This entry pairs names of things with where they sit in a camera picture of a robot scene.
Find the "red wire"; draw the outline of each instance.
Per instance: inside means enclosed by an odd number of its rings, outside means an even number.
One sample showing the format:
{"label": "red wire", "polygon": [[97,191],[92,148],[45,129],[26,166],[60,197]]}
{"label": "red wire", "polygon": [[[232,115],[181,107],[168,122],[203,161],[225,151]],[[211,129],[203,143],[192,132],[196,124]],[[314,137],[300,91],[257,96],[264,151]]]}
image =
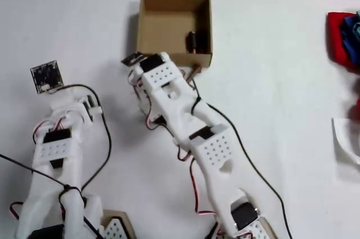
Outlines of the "red wire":
{"label": "red wire", "polygon": [[189,159],[189,157],[191,156],[191,151],[189,151],[186,156],[184,157],[180,157],[180,146],[178,146],[179,150],[178,150],[178,160],[182,161],[182,162],[185,162],[186,160]]}
{"label": "red wire", "polygon": [[19,220],[19,215],[17,214],[17,212],[14,210],[13,206],[14,205],[23,205],[24,203],[22,201],[14,201],[10,207],[9,207],[9,211],[10,213],[13,215],[14,218],[16,218],[17,220]]}
{"label": "red wire", "polygon": [[33,140],[35,141],[35,135],[36,135],[36,132],[38,131],[38,129],[44,124],[44,123],[46,123],[46,122],[48,122],[49,120],[44,120],[44,121],[42,121],[40,124],[38,124],[37,126],[36,126],[36,128],[34,129],[34,132],[33,132]]}
{"label": "red wire", "polygon": [[193,192],[195,194],[195,212],[199,215],[206,215],[206,214],[215,214],[214,211],[198,211],[199,209],[199,195],[197,193],[197,186],[196,186],[196,182],[195,182],[195,177],[192,173],[192,164],[194,163],[195,159],[192,158],[191,163],[190,163],[190,177],[191,177],[191,182],[192,182],[192,187],[193,187]]}
{"label": "red wire", "polygon": [[244,238],[244,237],[246,237],[246,236],[248,236],[248,235],[250,235],[250,239],[253,239],[253,238],[254,238],[252,232],[245,232],[245,233],[239,235],[238,237],[239,237],[239,238],[241,238],[241,237]]}
{"label": "red wire", "polygon": [[53,131],[54,131],[54,130],[57,130],[57,129],[59,128],[59,125],[61,124],[61,121],[62,121],[64,118],[65,118],[65,117],[62,117],[62,118],[60,118],[60,119],[57,121],[57,123],[55,124],[54,128],[52,129]]}

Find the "cloth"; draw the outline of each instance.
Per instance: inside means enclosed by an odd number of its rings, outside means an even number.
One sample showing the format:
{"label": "cloth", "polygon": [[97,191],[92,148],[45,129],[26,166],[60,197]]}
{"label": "cloth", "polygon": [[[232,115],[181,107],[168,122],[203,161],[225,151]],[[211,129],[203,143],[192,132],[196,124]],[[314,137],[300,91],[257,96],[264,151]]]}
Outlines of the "cloth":
{"label": "cloth", "polygon": [[341,37],[340,25],[346,17],[353,17],[355,14],[347,12],[329,12],[327,14],[329,40],[332,48],[332,59],[348,69],[358,69],[349,58]]}

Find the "open cardboard box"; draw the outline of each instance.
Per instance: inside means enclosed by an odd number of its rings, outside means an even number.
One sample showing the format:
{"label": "open cardboard box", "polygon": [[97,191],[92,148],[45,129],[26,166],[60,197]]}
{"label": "open cardboard box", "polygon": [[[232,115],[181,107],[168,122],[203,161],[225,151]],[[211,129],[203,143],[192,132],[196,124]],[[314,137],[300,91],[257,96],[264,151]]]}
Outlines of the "open cardboard box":
{"label": "open cardboard box", "polygon": [[[201,53],[187,50],[190,31],[202,36]],[[209,67],[213,55],[210,0],[141,0],[137,50],[167,52],[178,66]]]}

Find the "black cable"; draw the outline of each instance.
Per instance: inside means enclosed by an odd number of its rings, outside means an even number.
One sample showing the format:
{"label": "black cable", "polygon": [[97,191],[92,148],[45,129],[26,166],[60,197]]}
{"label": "black cable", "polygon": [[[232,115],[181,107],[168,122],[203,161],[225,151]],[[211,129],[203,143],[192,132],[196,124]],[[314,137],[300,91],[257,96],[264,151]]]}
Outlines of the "black cable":
{"label": "black cable", "polygon": [[[58,195],[58,201],[59,201],[60,206],[61,206],[62,217],[63,217],[62,221],[65,220],[65,213],[66,213],[66,212],[65,212],[64,206],[62,205],[61,197],[62,197],[65,193],[67,193],[68,191],[70,191],[70,190],[77,190],[77,191],[79,192],[79,194],[80,194],[81,199],[83,200],[83,202],[84,202],[84,204],[85,204],[85,198],[83,197],[80,189],[78,189],[77,187],[72,187],[72,186],[70,186],[70,185],[66,185],[66,186],[64,187],[64,190],[61,191],[60,194]],[[96,235],[96,239],[104,239],[104,238],[101,236],[100,232],[99,232],[97,229],[95,229],[95,227],[93,226],[93,224],[91,224],[91,222],[90,222],[86,217],[84,217],[84,222],[85,222],[85,224],[89,227],[89,229]]]}
{"label": "black cable", "polygon": [[[66,85],[66,86],[60,87],[59,89],[56,89],[53,93],[56,93],[57,91],[61,91],[61,90],[68,89],[68,88],[71,88],[71,87],[83,87],[83,88],[88,89],[88,90],[89,90],[90,92],[92,92],[93,95],[95,96],[96,102],[97,102],[98,106],[102,107],[102,106],[101,106],[100,99],[99,99],[99,96],[97,95],[97,93],[95,92],[95,90],[92,89],[91,87],[87,86],[87,85],[84,85],[84,84],[70,84],[70,85]],[[101,118],[102,118],[102,121],[103,121],[103,125],[104,125],[104,127],[105,127],[105,131],[106,131],[107,137],[108,137],[108,139],[109,139],[109,149],[108,149],[107,157],[106,157],[105,161],[103,162],[103,164],[96,170],[96,172],[90,177],[90,179],[87,180],[87,181],[85,182],[85,184],[81,187],[81,190],[82,190],[82,191],[94,180],[94,178],[99,174],[99,172],[104,168],[104,166],[107,164],[107,162],[108,162],[109,159],[110,159],[112,141],[111,141],[111,135],[110,135],[109,127],[107,126],[107,122],[106,122],[106,119],[105,119],[104,110],[102,110]]]}
{"label": "black cable", "polygon": [[84,222],[90,228],[90,230],[92,230],[92,232],[96,234],[96,236],[97,236],[96,239],[104,239],[101,236],[100,232],[97,229],[95,229],[95,227],[91,224],[91,222],[86,217],[84,217]]}
{"label": "black cable", "polygon": [[[20,166],[20,167],[23,167],[23,168],[25,168],[25,169],[27,169],[27,170],[30,170],[31,172],[34,172],[34,173],[40,174],[40,175],[42,175],[42,176],[45,176],[45,177],[53,180],[54,182],[62,185],[62,186],[64,187],[64,190],[59,194],[59,197],[58,197],[59,202],[60,202],[60,206],[61,206],[62,209],[64,208],[64,206],[62,205],[62,203],[61,203],[61,201],[60,201],[60,198],[61,198],[61,196],[62,196],[63,194],[65,194],[65,193],[66,193],[67,191],[69,191],[69,190],[78,190],[79,193],[80,193],[80,195],[81,195],[81,197],[82,197],[82,199],[84,200],[84,197],[82,196],[81,191],[80,191],[77,187],[72,187],[72,186],[70,186],[70,185],[68,185],[68,184],[64,184],[64,183],[60,182],[59,180],[57,180],[57,179],[55,179],[55,178],[53,178],[53,177],[51,177],[51,176],[49,176],[49,175],[47,175],[47,174],[45,174],[45,173],[40,172],[39,170],[33,169],[33,168],[31,168],[31,167],[23,164],[23,163],[20,163],[20,162],[14,160],[14,159],[11,159],[10,157],[7,157],[7,156],[5,156],[5,155],[0,154],[0,157],[3,158],[3,159],[5,159],[5,160],[7,160],[7,161],[10,161],[10,162],[12,162],[12,163],[14,163],[14,164],[16,164],[16,165],[18,165],[18,166]],[[97,238],[99,238],[99,239],[104,239],[104,238],[101,236],[101,234],[95,229],[95,227],[89,222],[89,220],[88,220],[86,217],[84,217],[84,222],[85,222],[85,224],[96,234]]]}
{"label": "black cable", "polygon": [[[194,87],[196,89],[196,93],[197,93],[197,99],[193,105],[193,107],[191,108],[192,112],[195,109],[195,106],[199,103],[199,101],[201,100],[200,94],[199,94],[199,90],[197,89],[196,83],[194,80],[192,80]],[[285,204],[284,201],[282,200],[281,196],[279,195],[279,193],[277,193],[277,191],[275,190],[275,188],[265,179],[265,177],[263,176],[263,174],[258,170],[258,168],[255,166],[255,164],[253,163],[253,161],[251,160],[250,156],[248,155],[248,152],[245,150],[244,145],[242,144],[242,140],[240,138],[240,135],[235,127],[235,125],[233,124],[233,122],[225,115],[223,114],[221,111],[219,111],[217,108],[215,108],[214,106],[208,104],[208,106],[213,109],[214,111],[216,111],[219,115],[221,115],[232,127],[232,129],[234,130],[236,137],[238,139],[238,142],[241,146],[242,151],[244,152],[247,160],[249,161],[250,165],[253,167],[253,169],[256,171],[256,173],[258,174],[258,176],[260,176],[260,178],[265,182],[265,184],[272,190],[272,192],[274,192],[274,194],[277,196],[277,198],[280,200],[280,204],[281,204],[281,209],[282,209],[282,215],[283,215],[283,220],[285,222],[285,226],[286,226],[286,231],[287,234],[289,235],[290,239],[293,239],[291,232],[290,232],[290,228],[289,228],[289,224],[287,223],[287,217],[286,217],[286,212],[285,212]]]}
{"label": "black cable", "polygon": [[9,211],[11,212],[13,217],[16,218],[17,220],[19,220],[20,217],[19,217],[18,213],[15,211],[14,205],[23,205],[23,204],[24,203],[22,201],[14,201],[9,207]]}
{"label": "black cable", "polygon": [[30,171],[33,172],[33,173],[37,173],[37,174],[40,174],[40,175],[42,175],[42,176],[45,176],[45,177],[49,178],[50,180],[53,180],[54,182],[62,185],[63,187],[66,186],[66,184],[60,182],[59,180],[57,180],[57,179],[55,179],[55,178],[53,178],[53,177],[51,177],[51,176],[49,176],[49,175],[47,175],[47,174],[45,174],[45,173],[42,173],[42,172],[40,172],[39,170],[33,169],[33,168],[29,167],[29,166],[26,166],[25,164],[20,163],[20,162],[14,160],[14,159],[11,159],[10,157],[7,157],[7,156],[2,155],[2,154],[0,154],[0,157],[3,158],[3,159],[6,159],[7,161],[10,161],[10,162],[12,162],[12,163],[14,163],[14,164],[16,164],[16,165],[18,165],[18,166],[20,166],[20,167],[23,167],[23,168],[25,168],[25,169],[27,169],[27,170],[30,170]]}

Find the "white table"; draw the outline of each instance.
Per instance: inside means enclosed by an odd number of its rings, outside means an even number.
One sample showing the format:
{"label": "white table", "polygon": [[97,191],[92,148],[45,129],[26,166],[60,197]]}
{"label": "white table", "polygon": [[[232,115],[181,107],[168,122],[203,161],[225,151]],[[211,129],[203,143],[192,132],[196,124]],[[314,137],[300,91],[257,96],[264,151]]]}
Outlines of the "white table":
{"label": "white table", "polygon": [[[294,238],[360,232],[360,172],[336,150],[331,118],[355,103],[357,76],[329,60],[329,11],[359,0],[212,0],[214,56],[197,78],[203,99],[227,114],[282,195]],[[194,213],[189,163],[165,130],[146,130],[120,59],[134,50],[139,0],[0,0],[1,153],[31,164],[31,133],[48,110],[29,69],[57,60],[66,84],[93,87],[114,140],[111,160],[89,185],[104,208],[128,213],[138,238],[203,238],[211,216]],[[84,178],[102,163],[100,120],[84,141]],[[0,238],[16,221],[8,206],[27,196],[31,173],[0,160]],[[244,187],[279,238],[280,203],[244,158]],[[210,209],[196,168],[200,207]]]}

